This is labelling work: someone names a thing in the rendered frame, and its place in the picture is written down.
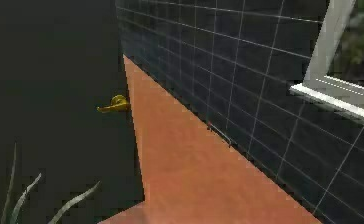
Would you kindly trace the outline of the white framed window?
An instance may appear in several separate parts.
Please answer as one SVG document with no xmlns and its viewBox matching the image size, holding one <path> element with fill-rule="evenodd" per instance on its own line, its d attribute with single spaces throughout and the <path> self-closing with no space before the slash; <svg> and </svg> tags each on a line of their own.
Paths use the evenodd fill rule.
<svg viewBox="0 0 364 224">
<path fill-rule="evenodd" d="M 364 0 L 330 0 L 305 78 L 290 91 L 364 124 Z"/>
</svg>

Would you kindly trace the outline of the dark room door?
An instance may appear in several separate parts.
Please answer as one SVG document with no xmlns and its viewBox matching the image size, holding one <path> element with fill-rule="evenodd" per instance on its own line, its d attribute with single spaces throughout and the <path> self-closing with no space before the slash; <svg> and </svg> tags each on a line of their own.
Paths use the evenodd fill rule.
<svg viewBox="0 0 364 224">
<path fill-rule="evenodd" d="M 19 224 L 99 224 L 144 200 L 116 0 L 0 0 L 0 219 L 17 143 L 9 211 L 39 173 Z"/>
</svg>

